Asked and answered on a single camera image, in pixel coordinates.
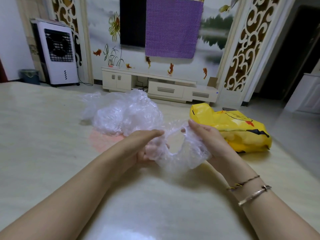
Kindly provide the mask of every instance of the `bracelet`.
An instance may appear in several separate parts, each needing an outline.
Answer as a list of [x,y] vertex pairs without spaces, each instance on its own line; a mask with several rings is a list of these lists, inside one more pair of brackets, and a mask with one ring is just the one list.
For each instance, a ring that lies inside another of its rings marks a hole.
[[245,181],[245,182],[242,182],[242,183],[240,183],[240,184],[235,184],[234,187],[229,187],[229,188],[227,188],[226,190],[235,191],[237,188],[242,187],[242,186],[245,185],[247,182],[250,182],[251,180],[254,180],[254,179],[259,178],[259,177],[260,177],[260,175],[257,175],[257,176],[255,176],[255,177],[253,177],[253,178],[248,179],[248,180]]
[[248,201],[254,200],[255,198],[257,198],[259,195],[263,194],[264,192],[267,192],[269,189],[271,189],[272,187],[269,185],[263,185],[261,187],[262,189],[253,193],[252,195],[246,197],[244,200],[240,201],[238,203],[238,205],[241,207],[243,206],[243,204],[247,203]]

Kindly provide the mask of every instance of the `pink patch on sheet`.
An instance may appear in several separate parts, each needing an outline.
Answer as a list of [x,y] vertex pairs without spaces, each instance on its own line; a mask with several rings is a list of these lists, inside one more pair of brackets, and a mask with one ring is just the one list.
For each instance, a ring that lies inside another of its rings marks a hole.
[[98,153],[103,153],[122,139],[124,139],[123,135],[107,136],[94,129],[89,136],[90,145],[94,147]]

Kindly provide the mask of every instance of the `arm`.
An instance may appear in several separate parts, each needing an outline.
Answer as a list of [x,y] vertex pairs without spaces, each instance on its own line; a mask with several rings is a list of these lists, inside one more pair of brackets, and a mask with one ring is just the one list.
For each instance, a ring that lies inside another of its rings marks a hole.
[[113,181],[137,161],[162,131],[136,131],[99,155],[50,196],[0,232],[1,240],[72,240],[86,225]]
[[[222,174],[230,186],[257,176],[217,129],[198,125],[194,121],[189,121],[189,125],[213,155],[208,162]],[[256,178],[232,193],[241,201],[260,190],[262,185],[266,184],[261,178]],[[243,210],[259,239],[320,239],[320,234],[271,190],[244,204]]]

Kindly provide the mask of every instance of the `trash can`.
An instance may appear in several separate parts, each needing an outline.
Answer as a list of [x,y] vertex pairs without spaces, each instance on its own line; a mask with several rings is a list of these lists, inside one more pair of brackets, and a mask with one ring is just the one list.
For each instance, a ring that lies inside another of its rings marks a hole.
[[25,83],[40,85],[39,71],[34,69],[19,70],[19,77]]

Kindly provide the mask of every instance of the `drawer handle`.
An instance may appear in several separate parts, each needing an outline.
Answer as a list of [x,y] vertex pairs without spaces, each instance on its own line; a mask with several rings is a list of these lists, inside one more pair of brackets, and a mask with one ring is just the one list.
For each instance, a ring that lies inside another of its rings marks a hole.
[[207,93],[201,93],[201,92],[192,92],[192,96],[202,97],[202,98],[208,98],[208,97],[209,97],[209,94],[207,94]]
[[174,93],[174,89],[172,89],[172,88],[159,88],[159,87],[158,87],[158,91],[159,91],[159,92],[170,92],[170,93]]

